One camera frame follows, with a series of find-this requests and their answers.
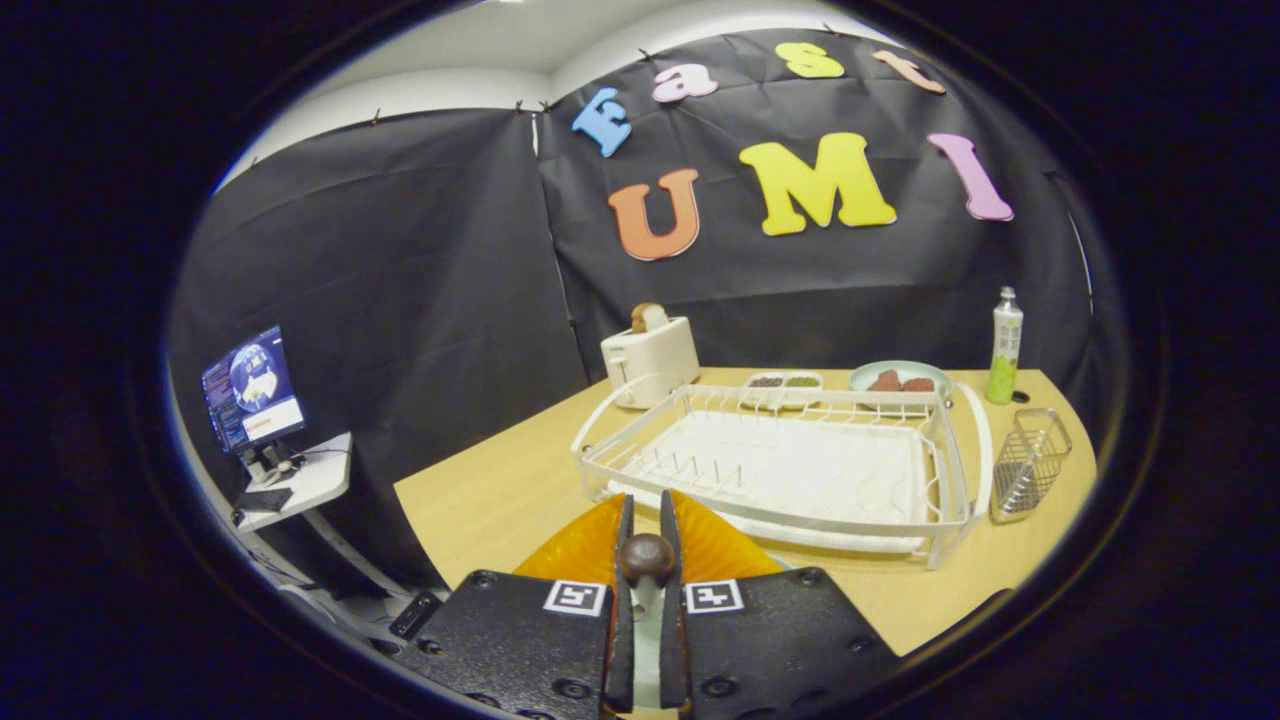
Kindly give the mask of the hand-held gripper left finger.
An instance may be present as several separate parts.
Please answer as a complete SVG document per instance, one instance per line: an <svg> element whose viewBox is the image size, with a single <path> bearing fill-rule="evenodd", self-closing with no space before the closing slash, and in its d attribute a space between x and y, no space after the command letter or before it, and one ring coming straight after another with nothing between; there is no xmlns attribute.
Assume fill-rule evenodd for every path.
<svg viewBox="0 0 1280 720"><path fill-rule="evenodd" d="M632 530L634 501L614 495L516 571L471 571L413 635L413 670L521 719L628 712L632 593L617 553Z"/></svg>

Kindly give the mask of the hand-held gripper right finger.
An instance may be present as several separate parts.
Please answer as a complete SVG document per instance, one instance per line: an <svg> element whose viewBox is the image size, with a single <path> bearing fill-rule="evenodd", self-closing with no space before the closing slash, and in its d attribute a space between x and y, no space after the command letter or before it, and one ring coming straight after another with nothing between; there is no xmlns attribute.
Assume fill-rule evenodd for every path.
<svg viewBox="0 0 1280 720"><path fill-rule="evenodd" d="M783 570L692 496L660 496L675 552L659 641L660 705L682 719L813 719L856 703L902 659L822 568Z"/></svg>

